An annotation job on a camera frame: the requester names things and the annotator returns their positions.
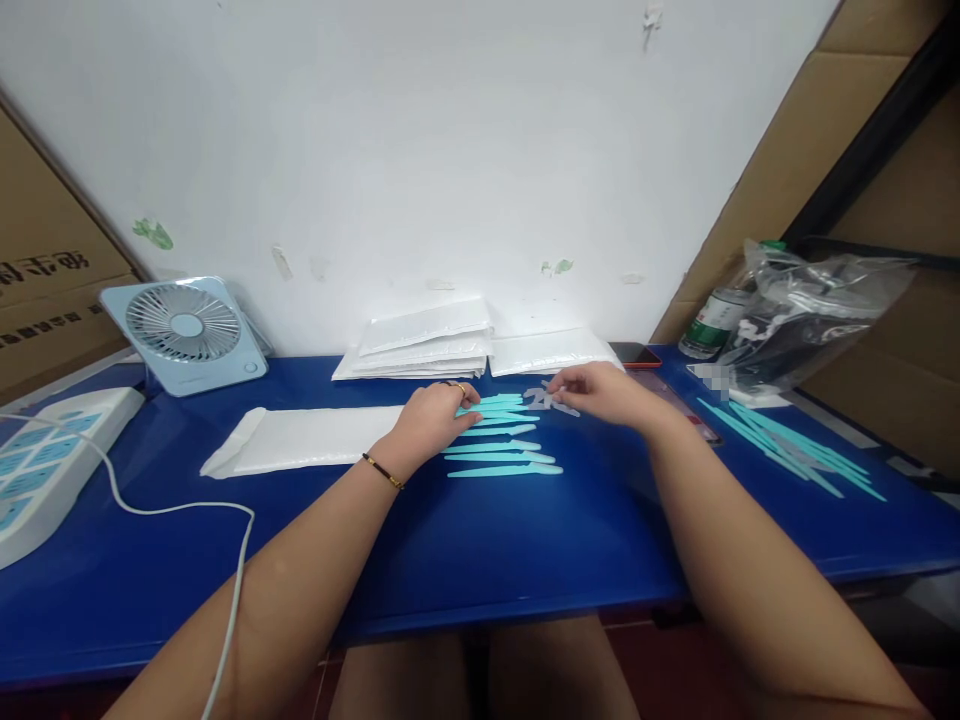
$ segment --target power cord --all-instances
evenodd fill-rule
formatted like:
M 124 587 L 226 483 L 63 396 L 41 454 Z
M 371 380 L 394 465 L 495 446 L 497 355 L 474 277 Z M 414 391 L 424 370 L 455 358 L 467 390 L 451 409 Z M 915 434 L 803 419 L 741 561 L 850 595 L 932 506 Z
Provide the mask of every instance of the power cord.
M 93 440 L 85 435 L 81 435 L 75 430 L 71 430 L 64 423 L 56 420 L 45 420 L 43 418 L 29 417 L 27 415 L 10 415 L 7 413 L 0 413 L 0 418 L 6 418 L 8 420 L 26 420 L 28 422 L 50 425 L 83 440 L 83 442 L 96 451 L 97 455 L 100 456 L 100 459 L 103 460 L 103 464 L 106 465 L 107 475 L 110 477 L 110 491 L 113 493 L 113 499 L 116 500 L 117 505 L 133 515 L 164 515 L 168 512 L 188 510 L 195 507 L 226 507 L 233 508 L 235 510 L 242 510 L 250 516 L 250 521 L 247 523 L 246 532 L 243 533 L 243 541 L 240 543 L 240 557 L 237 559 L 237 579 L 233 584 L 233 600 L 230 604 L 230 619 L 227 621 L 227 636 L 223 641 L 223 650 L 220 653 L 220 664 L 217 665 L 217 674 L 213 679 L 213 685 L 210 688 L 210 695 L 207 697 L 207 704 L 206 707 L 204 707 L 203 715 L 201 716 L 202 720 L 209 720 L 210 714 L 213 712 L 213 705 L 217 701 L 217 693 L 220 691 L 220 683 L 223 680 L 223 672 L 227 666 L 227 658 L 230 655 L 230 646 L 233 643 L 234 627 L 237 624 L 237 610 L 240 607 L 240 587 L 243 584 L 243 566 L 246 564 L 247 559 L 247 543 L 250 540 L 250 531 L 253 529 L 253 521 L 256 518 L 256 513 L 254 513 L 253 510 L 248 508 L 246 505 L 214 501 L 186 503 L 185 505 L 176 505 L 174 507 L 161 508 L 160 510 L 140 510 L 138 508 L 131 507 L 130 505 L 127 505 L 122 497 L 120 497 L 120 489 L 117 487 L 117 474 L 113 470 L 113 463 L 110 462 L 110 458 L 107 457 L 107 454 L 103 451 L 103 449 L 101 449 L 101 447 Z

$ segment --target hand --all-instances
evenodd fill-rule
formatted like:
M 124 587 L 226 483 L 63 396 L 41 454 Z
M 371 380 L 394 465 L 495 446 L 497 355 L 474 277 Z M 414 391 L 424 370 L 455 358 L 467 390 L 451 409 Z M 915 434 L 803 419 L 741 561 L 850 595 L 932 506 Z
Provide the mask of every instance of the hand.
M 464 430 L 483 419 L 477 412 L 456 417 L 457 408 L 469 409 L 480 394 L 469 383 L 434 383 L 417 388 L 404 405 L 397 424 L 370 450 L 370 455 L 398 480 L 405 481 L 423 463 L 448 447 Z
M 676 408 L 609 362 L 564 368 L 550 381 L 547 392 L 564 405 L 643 433 L 666 420 L 683 418 Z

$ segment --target bubble mailer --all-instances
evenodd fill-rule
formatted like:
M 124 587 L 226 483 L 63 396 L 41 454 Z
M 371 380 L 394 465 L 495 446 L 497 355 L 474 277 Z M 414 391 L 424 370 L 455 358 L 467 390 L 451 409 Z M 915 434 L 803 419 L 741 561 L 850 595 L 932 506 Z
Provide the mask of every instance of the bubble mailer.
M 250 410 L 200 468 L 222 480 L 311 465 L 352 465 L 393 429 L 402 405 Z

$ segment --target bottle label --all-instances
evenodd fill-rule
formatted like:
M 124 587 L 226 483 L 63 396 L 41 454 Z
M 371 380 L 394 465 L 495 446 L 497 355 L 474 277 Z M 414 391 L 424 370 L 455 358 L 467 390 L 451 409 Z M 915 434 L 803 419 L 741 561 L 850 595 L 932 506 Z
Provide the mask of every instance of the bottle label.
M 740 322 L 743 308 L 743 305 L 711 295 L 687 330 L 686 339 L 701 345 L 720 347 Z

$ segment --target white power strip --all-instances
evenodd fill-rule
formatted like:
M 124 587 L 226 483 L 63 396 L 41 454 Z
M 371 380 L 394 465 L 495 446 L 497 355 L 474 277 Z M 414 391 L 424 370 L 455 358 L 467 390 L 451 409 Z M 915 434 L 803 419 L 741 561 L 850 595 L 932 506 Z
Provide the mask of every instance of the white power strip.
M 109 450 L 142 404 L 130 388 L 77 395 L 37 414 L 63 429 L 28 422 L 0 448 L 0 569 L 53 535 L 100 464 L 96 450 L 67 431 Z
M 207 704 L 201 715 L 202 720 L 209 720 L 217 702 L 220 683 L 223 681 L 227 658 L 230 657 L 230 647 L 233 644 L 237 612 L 240 608 L 240 589 L 243 587 L 243 567 L 256 513 L 246 505 L 221 501 L 184 503 L 158 510 L 140 510 L 128 505 L 120 497 L 117 474 L 107 450 L 142 404 L 143 397 L 140 393 L 123 388 L 98 390 L 63 400 L 44 408 L 35 418 L 0 413 L 0 418 L 27 421 L 27 424 L 0 448 L 0 569 L 30 554 L 54 533 L 101 460 L 107 468 L 113 499 L 123 510 L 133 515 L 165 515 L 199 507 L 226 507 L 245 513 L 250 519 L 247 521 L 243 540 L 240 541 L 227 632 L 220 651 L 217 672 L 207 696 Z M 71 440 L 72 444 L 64 444 L 60 438 Z M 24 476 L 29 474 L 27 468 L 34 466 L 38 471 L 52 468 L 53 472 L 42 473 L 32 480 L 24 480 Z M 58 483 L 62 483 L 64 489 L 53 490 Z M 10 497 L 3 498 L 4 493 L 9 493 Z M 52 493 L 56 493 L 57 500 L 47 508 L 44 500 Z M 36 524 L 34 521 L 34 525 L 28 526 L 30 518 L 38 513 L 41 522 Z

